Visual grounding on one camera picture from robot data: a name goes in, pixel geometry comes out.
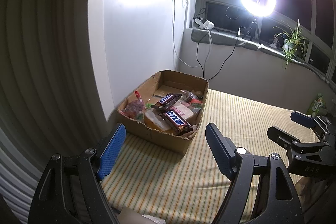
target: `plant pot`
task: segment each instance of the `plant pot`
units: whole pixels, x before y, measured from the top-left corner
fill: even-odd
[[[292,42],[288,42],[288,39],[285,39],[284,40],[284,43],[283,43],[283,49],[284,51],[290,51],[293,47],[295,47],[295,44],[292,43]],[[299,50],[297,50],[294,55],[297,57],[299,54]]]

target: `white device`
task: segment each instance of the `white device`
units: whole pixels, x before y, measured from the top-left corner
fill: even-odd
[[[200,29],[211,30],[215,26],[215,24],[209,20],[206,20],[206,22],[203,23],[201,18],[196,18],[195,22],[199,25]]]

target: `screw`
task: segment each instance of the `screw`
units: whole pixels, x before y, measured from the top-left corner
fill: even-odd
[[[60,154],[53,154],[53,156],[51,157],[53,160],[58,160],[61,157]]]
[[[241,154],[241,155],[244,155],[244,154],[246,153],[246,149],[243,148],[243,147],[238,147],[238,148],[237,148],[237,152],[238,152],[239,154]]]
[[[85,150],[85,154],[87,154],[87,155],[91,155],[91,154],[93,154],[94,152],[95,152],[95,149],[94,149],[94,148],[88,148],[88,149]]]
[[[279,156],[278,153],[272,153],[272,154],[271,154],[271,157],[272,157],[273,159],[275,159],[275,160],[280,159],[280,156]]]

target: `light stand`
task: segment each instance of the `light stand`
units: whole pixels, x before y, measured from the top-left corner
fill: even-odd
[[[261,45],[257,18],[258,16],[264,17],[270,15],[275,8],[276,0],[268,0],[265,6],[260,5],[259,0],[241,0],[241,2],[246,10],[248,10],[251,15],[253,15],[253,20],[247,28],[245,26],[239,27],[237,37],[239,37],[240,33],[243,32],[243,39],[248,35],[250,37],[250,41],[252,41],[255,35],[255,31],[257,30],[258,41]]]
[[[250,41],[252,41],[255,31],[257,30],[258,41],[259,41],[259,44],[261,45],[260,32],[259,32],[259,27],[257,23],[257,18],[258,18],[257,16],[253,16],[253,20],[251,24],[248,26],[248,28],[246,28],[245,26],[239,27],[236,37],[239,37],[240,33],[242,32],[243,33],[242,39],[245,39],[245,36],[248,35],[250,37]]]

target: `yellow striped fabric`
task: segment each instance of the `yellow striped fabric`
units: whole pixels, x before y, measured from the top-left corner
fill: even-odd
[[[110,204],[127,206],[156,216],[167,223],[211,223],[229,188],[205,140],[205,127],[214,122],[236,146],[256,155],[277,152],[288,165],[286,151],[267,138],[267,129],[277,126],[299,138],[316,141],[315,134],[290,120],[290,110],[222,93],[208,91],[202,125],[184,157],[127,134],[110,175],[102,181]],[[291,175],[293,182],[299,176]],[[243,214],[251,214],[258,185],[253,176]]]

